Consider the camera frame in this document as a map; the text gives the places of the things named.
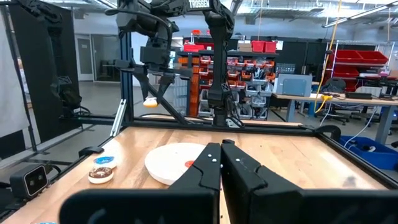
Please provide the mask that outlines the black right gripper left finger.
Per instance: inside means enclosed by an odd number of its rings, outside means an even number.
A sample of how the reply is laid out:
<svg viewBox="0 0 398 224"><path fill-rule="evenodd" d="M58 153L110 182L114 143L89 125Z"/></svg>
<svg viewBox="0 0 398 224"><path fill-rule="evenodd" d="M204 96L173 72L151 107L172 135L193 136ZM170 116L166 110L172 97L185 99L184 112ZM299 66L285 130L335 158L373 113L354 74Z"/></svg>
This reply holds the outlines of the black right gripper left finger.
<svg viewBox="0 0 398 224"><path fill-rule="evenodd" d="M86 189L63 202L59 224L220 224L221 146L209 143L167 189Z"/></svg>

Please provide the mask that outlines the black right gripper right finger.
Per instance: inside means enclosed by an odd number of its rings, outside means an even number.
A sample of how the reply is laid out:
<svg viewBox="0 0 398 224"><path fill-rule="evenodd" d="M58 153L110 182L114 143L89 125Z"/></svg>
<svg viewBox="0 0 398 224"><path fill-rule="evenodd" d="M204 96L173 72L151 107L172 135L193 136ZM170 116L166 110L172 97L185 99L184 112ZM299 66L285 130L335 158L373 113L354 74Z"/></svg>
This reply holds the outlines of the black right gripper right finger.
<svg viewBox="0 0 398 224"><path fill-rule="evenodd" d="M231 224L398 224L398 190L302 189L229 142L221 163Z"/></svg>

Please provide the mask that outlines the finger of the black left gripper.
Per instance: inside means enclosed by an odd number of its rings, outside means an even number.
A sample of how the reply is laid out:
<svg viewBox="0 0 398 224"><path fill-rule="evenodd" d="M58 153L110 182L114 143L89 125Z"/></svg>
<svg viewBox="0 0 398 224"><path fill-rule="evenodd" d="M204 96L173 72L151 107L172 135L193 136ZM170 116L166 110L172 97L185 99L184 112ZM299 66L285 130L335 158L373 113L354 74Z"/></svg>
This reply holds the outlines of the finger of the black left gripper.
<svg viewBox="0 0 398 224"><path fill-rule="evenodd" d="M133 75L138 80L138 82L141 86L143 100L146 100L146 98L148 97L148 92L149 92L149 79L147 77L147 74L134 72Z"/></svg>
<svg viewBox="0 0 398 224"><path fill-rule="evenodd" d="M167 77L167 76L162 76L160 78L160 83L159 83L159 89L157 92L157 103L161 102L161 99L163 98L164 93L167 91L168 87L175 82L174 77Z"/></svg>

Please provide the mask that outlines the white-frosted yellow donut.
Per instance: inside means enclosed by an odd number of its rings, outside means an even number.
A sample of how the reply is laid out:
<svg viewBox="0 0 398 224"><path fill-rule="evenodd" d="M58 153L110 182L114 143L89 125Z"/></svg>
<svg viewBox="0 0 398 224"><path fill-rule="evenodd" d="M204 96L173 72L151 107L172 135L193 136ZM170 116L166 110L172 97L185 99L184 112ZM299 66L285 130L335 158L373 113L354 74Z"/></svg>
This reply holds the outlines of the white-frosted yellow donut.
<svg viewBox="0 0 398 224"><path fill-rule="evenodd" d="M143 101L143 105L146 108L155 108L158 106L158 100L157 97L147 97L144 101Z"/></svg>

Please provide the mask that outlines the blue-frosted white donut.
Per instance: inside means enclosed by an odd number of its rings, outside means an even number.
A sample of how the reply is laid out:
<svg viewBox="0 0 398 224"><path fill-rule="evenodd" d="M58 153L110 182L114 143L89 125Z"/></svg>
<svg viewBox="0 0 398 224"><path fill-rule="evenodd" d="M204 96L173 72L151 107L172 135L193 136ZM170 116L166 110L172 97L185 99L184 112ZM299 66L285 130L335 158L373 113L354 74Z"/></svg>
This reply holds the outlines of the blue-frosted white donut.
<svg viewBox="0 0 398 224"><path fill-rule="evenodd" d="M114 156L99 156L93 161L93 167L108 167L114 169L117 166L117 161Z"/></svg>

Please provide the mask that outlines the chocolate sprinkle donut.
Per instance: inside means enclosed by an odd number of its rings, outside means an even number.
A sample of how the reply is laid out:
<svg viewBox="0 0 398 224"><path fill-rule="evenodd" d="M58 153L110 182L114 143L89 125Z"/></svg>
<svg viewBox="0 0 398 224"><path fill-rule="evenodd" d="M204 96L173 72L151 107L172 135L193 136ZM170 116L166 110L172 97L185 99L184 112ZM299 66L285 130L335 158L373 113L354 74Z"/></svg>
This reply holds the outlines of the chocolate sprinkle donut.
<svg viewBox="0 0 398 224"><path fill-rule="evenodd" d="M103 184L110 181L114 172L109 167L94 167L89 171L88 180L92 184Z"/></svg>

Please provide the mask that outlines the white round plate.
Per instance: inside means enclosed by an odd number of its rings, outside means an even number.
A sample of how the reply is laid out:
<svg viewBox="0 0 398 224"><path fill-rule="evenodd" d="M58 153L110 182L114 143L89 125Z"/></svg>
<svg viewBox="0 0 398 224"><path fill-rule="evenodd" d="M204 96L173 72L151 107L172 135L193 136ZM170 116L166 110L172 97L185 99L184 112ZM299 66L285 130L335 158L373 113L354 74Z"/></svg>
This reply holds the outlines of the white round plate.
<svg viewBox="0 0 398 224"><path fill-rule="evenodd" d="M150 176L165 185L172 185L188 169L187 161L195 161L205 145L180 142L166 144L151 150L144 159L144 165Z"/></svg>

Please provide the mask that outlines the grey door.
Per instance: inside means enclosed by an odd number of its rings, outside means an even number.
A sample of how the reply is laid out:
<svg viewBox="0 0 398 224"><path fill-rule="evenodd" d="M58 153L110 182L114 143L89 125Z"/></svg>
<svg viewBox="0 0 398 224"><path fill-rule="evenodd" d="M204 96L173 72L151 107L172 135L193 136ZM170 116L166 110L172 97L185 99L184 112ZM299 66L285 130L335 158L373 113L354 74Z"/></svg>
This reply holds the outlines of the grey door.
<svg viewBox="0 0 398 224"><path fill-rule="evenodd" d="M92 82L94 79L91 37L85 34L75 35L78 80Z"/></svg>

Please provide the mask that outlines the black plastic clamp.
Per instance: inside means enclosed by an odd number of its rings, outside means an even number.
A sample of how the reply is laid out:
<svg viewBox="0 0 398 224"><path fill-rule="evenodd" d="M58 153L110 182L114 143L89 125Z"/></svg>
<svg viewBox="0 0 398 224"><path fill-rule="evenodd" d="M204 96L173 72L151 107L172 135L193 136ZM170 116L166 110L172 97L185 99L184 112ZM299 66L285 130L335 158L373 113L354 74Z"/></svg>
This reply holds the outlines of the black plastic clamp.
<svg viewBox="0 0 398 224"><path fill-rule="evenodd" d="M85 147L78 152L78 157L90 156L92 154L101 154L103 151L104 149L99 146Z"/></svg>
<svg viewBox="0 0 398 224"><path fill-rule="evenodd" d="M314 129L315 133L330 133L331 138L335 141L339 141L341 137L341 129L335 125L324 125Z"/></svg>

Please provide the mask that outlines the shelf rack with small bins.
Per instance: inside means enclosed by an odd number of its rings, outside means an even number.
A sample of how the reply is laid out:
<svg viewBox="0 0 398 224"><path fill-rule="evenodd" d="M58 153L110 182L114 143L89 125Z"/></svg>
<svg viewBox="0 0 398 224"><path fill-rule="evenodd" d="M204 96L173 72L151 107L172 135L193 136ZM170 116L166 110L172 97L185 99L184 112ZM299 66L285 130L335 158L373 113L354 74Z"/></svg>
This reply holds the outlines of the shelf rack with small bins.
<svg viewBox="0 0 398 224"><path fill-rule="evenodd" d="M212 50L179 52L178 63L193 72L187 84L185 114L212 118L208 90L213 84L214 53ZM231 50L227 56L227 79L233 101L241 119L266 120L273 91L277 54Z"/></svg>

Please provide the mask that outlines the black panel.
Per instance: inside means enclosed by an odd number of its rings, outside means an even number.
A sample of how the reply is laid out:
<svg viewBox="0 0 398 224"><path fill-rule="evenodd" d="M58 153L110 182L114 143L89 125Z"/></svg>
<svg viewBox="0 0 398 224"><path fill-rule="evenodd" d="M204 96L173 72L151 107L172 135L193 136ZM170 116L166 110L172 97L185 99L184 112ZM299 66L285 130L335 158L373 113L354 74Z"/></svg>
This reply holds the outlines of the black panel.
<svg viewBox="0 0 398 224"><path fill-rule="evenodd" d="M72 13L41 0L15 0L9 11L42 142L78 127L80 107Z"/></svg>

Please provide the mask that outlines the grey metal box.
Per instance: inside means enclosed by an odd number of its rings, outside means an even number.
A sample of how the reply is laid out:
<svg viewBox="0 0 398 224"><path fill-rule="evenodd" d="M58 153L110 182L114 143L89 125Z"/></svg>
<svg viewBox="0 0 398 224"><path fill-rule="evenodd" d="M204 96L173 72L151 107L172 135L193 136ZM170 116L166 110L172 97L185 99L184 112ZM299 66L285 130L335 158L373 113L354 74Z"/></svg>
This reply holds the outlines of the grey metal box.
<svg viewBox="0 0 398 224"><path fill-rule="evenodd" d="M309 97L312 93L312 77L310 75L280 73L275 78L273 93Z"/></svg>

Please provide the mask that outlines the black office chair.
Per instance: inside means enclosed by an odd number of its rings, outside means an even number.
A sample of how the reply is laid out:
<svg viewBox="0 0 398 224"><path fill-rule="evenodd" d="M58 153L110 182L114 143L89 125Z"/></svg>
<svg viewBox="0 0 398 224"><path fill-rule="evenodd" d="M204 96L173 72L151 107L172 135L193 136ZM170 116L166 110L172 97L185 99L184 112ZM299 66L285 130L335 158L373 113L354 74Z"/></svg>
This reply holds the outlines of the black office chair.
<svg viewBox="0 0 398 224"><path fill-rule="evenodd" d="M321 87L321 92L326 93L327 95L331 95L333 97L338 98L340 93L344 93L346 88L346 83L341 78L330 78L326 81L326 83ZM335 109L333 109L333 105L330 103L327 106L327 110L323 115L323 118L320 120L320 126L324 123L325 120L334 119L336 121L340 121L343 126L349 121L348 117L337 113Z"/></svg>

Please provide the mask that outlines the blue plastic bin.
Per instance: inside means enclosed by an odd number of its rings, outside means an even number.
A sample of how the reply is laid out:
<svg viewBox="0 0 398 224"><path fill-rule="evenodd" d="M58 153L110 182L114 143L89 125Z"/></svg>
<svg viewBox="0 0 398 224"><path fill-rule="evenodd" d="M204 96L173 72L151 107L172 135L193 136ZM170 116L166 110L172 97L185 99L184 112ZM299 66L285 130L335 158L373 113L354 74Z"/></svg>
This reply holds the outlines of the blue plastic bin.
<svg viewBox="0 0 398 224"><path fill-rule="evenodd" d="M340 144L368 163L383 170L398 171L398 152L370 138L341 136Z"/></svg>

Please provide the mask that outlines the large red bin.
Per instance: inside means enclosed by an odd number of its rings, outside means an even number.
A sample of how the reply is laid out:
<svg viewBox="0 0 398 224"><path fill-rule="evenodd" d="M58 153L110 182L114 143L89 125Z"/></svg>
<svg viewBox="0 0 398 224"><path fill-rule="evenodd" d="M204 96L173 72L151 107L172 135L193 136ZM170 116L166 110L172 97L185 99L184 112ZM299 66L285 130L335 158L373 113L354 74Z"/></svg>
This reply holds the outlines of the large red bin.
<svg viewBox="0 0 398 224"><path fill-rule="evenodd" d="M333 50L328 60L330 62L341 63L361 63L363 62L362 56L357 50Z"/></svg>
<svg viewBox="0 0 398 224"><path fill-rule="evenodd" d="M358 50L357 53L362 57L362 63L385 65L388 58L379 51Z"/></svg>
<svg viewBox="0 0 398 224"><path fill-rule="evenodd" d="M356 67L338 65L333 69L333 76L340 78L354 78L359 76L359 72Z"/></svg>

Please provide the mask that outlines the wooden workbench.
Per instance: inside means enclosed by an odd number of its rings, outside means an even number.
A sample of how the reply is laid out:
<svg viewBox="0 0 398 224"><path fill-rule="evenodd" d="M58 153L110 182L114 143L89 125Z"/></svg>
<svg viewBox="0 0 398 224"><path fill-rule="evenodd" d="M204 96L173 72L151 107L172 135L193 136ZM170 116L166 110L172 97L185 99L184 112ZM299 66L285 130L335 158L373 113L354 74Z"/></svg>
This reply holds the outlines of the wooden workbench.
<svg viewBox="0 0 398 224"><path fill-rule="evenodd" d="M287 107L287 114L285 117L285 120L287 122L294 121L294 111L295 111L296 101L314 102L315 106L317 105L317 103L322 102L321 96L317 95L316 93L312 93L309 97L280 95L276 93L273 93L272 96L278 99L289 100L289 104ZM343 100L343 97L341 96L341 99L333 97L331 100L328 100L327 103L361 104L364 106L381 106L385 108L385 111L381 115L381 120L375 137L375 141L381 144L386 143L387 136L389 134L389 130L392 125L393 114L396 110L398 110L398 101L386 101L379 99L361 100L361 99L346 98L345 100Z"/></svg>

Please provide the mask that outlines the ceiling light strip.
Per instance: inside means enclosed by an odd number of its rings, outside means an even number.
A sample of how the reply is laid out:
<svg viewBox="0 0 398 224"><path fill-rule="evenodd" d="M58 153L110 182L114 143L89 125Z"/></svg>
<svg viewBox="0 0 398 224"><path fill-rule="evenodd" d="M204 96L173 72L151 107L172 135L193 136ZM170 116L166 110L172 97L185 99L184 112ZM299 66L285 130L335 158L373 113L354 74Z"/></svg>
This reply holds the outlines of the ceiling light strip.
<svg viewBox="0 0 398 224"><path fill-rule="evenodd" d="M354 14L354 15L349 16L349 17L339 18L339 19L337 19L337 20L335 20L333 22L329 22L327 24L323 24L322 27L323 28L329 28L329 27L332 27L332 26L336 26L337 24L341 24L341 23L344 23L344 22L347 22L347 21L350 21L350 20L353 20L353 19L358 19L360 17L368 16L368 15L371 15L371 14L374 14L374 13L377 13L377 12L380 12L380 11L383 11L383 10L386 10L386 9L389 9L389 8L392 8L392 7L397 7L397 6L398 6L398 1L392 1L392 2L389 2L387 4L375 7L374 9L370 9L368 11L360 12L358 14Z"/></svg>

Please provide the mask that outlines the blue metal post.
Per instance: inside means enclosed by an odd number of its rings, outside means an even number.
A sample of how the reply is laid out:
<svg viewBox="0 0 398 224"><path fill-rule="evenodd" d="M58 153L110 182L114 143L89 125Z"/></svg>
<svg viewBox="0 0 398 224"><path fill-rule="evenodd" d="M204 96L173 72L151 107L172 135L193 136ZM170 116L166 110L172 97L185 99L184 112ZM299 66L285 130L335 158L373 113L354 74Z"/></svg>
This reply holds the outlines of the blue metal post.
<svg viewBox="0 0 398 224"><path fill-rule="evenodd" d="M131 34L125 34L120 40L121 59L131 59ZM133 75L127 72L121 72L121 97L126 100L126 111L124 114L124 123L130 124L134 121L134 98L133 98Z"/></svg>

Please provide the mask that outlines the silver angle bracket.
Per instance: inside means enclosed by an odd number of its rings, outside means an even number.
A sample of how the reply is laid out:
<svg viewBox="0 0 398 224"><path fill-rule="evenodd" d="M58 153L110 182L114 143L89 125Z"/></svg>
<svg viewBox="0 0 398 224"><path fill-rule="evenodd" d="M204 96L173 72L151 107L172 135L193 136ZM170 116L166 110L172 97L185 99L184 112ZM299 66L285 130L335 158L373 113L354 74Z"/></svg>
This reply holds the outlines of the silver angle bracket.
<svg viewBox="0 0 398 224"><path fill-rule="evenodd" d="M114 122L111 128L110 136L116 137L119 134L121 129L121 125L123 123L124 114L126 111L126 99L121 99L116 116L114 118Z"/></svg>

